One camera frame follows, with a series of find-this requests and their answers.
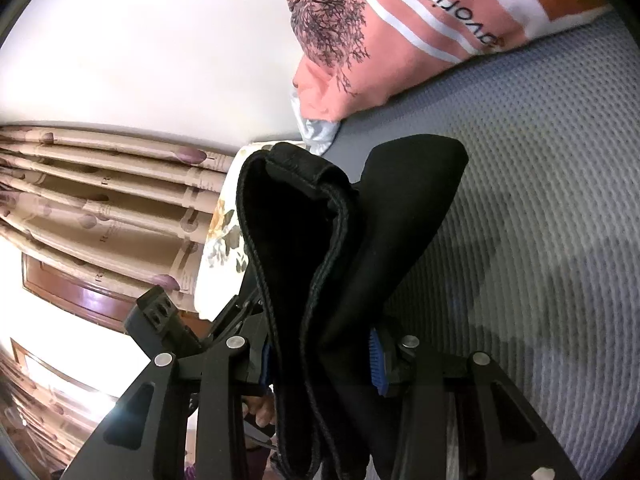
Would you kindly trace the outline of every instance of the white stripe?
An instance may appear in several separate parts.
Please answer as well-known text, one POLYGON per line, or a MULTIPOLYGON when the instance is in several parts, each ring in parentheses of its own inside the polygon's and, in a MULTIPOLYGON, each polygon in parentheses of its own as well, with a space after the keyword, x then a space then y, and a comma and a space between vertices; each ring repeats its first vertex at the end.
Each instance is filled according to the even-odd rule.
POLYGON ((443 34, 447 38, 451 38, 453 41, 460 44, 462 48, 464 48, 469 54, 479 54, 479 52, 474 49, 471 44, 466 40, 466 38, 458 31, 453 28, 448 27, 440 20, 438 20, 433 14, 431 14, 427 8, 420 3, 419 0, 402 0, 409 7, 411 7, 418 16, 422 18, 422 20, 429 25, 434 30, 437 30, 440 34, 443 34))
POLYGON ((418 38, 404 23, 398 20, 394 15, 392 15, 388 10, 386 10, 382 5, 380 5, 377 0, 366 0, 370 5, 371 9, 384 21, 386 21, 389 25, 391 25, 395 30, 397 30, 400 34, 402 34, 412 45, 419 48, 421 51, 426 52, 430 56, 436 57, 437 59, 441 59, 443 61, 449 61, 452 63, 459 63, 461 60, 456 56, 449 54, 448 52, 443 52, 438 50, 437 48, 432 47, 430 44, 425 43, 423 40, 418 38))

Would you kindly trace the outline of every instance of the gray mattress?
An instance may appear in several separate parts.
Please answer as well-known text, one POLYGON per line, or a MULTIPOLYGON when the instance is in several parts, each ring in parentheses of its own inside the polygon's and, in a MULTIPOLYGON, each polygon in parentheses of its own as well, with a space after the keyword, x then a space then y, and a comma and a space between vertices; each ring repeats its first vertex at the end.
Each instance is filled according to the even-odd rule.
POLYGON ((492 354, 600 478, 640 420, 638 48, 610 13, 349 118, 326 157, 355 181, 375 145, 420 133, 470 161, 388 309, 443 351, 492 354))

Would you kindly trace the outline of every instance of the black fabric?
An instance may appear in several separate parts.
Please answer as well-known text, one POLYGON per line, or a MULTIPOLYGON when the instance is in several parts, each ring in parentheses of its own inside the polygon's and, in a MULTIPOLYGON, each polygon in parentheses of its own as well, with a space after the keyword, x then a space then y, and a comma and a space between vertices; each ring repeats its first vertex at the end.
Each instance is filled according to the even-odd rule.
POLYGON ((377 147, 352 187, 333 164, 293 145, 251 155, 238 218, 274 349, 278 468, 311 478, 389 478, 400 401, 371 385, 368 333, 424 251, 467 157, 447 137, 377 147))
POLYGON ((342 171, 286 143, 251 155, 238 179, 238 218, 273 346, 278 462, 288 478, 311 478, 325 449, 306 393, 300 326, 316 269, 357 221, 353 203, 342 171), (330 251, 334 230, 340 240, 330 251))
POLYGON ((447 137, 405 137, 372 150, 358 186, 363 243, 323 319, 319 358, 383 479, 393 469, 401 405, 371 384, 369 329, 435 235, 466 163, 462 144, 447 137))

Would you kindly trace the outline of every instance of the pink pillowcase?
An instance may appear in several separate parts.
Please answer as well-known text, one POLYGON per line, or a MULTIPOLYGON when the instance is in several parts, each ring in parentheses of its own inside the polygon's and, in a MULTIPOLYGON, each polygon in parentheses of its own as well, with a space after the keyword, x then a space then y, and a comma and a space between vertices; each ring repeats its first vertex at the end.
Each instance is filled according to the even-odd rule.
POLYGON ((605 0, 288 0, 304 120, 339 121, 480 54, 588 23, 605 0))

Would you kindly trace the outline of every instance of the curtain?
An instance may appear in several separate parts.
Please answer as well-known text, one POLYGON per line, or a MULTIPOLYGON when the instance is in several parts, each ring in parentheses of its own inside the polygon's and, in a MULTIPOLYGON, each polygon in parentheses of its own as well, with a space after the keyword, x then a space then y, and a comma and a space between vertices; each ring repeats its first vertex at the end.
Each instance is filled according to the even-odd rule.
POLYGON ((0 127, 0 235, 85 282, 183 310, 233 157, 117 134, 0 127))

